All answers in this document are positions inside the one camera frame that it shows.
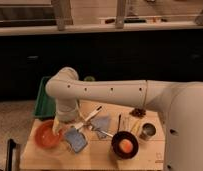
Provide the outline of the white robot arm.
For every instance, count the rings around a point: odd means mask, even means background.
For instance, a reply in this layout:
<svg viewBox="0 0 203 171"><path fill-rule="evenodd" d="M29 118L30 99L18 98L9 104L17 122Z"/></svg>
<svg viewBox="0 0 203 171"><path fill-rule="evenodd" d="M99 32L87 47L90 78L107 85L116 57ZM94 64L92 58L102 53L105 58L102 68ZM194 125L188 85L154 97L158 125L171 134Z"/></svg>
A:
<svg viewBox="0 0 203 171"><path fill-rule="evenodd" d="M154 80L81 81L64 67L46 84L56 115L77 117L77 102L90 100L157 112L164 120L163 171L203 171L203 82Z"/></svg>

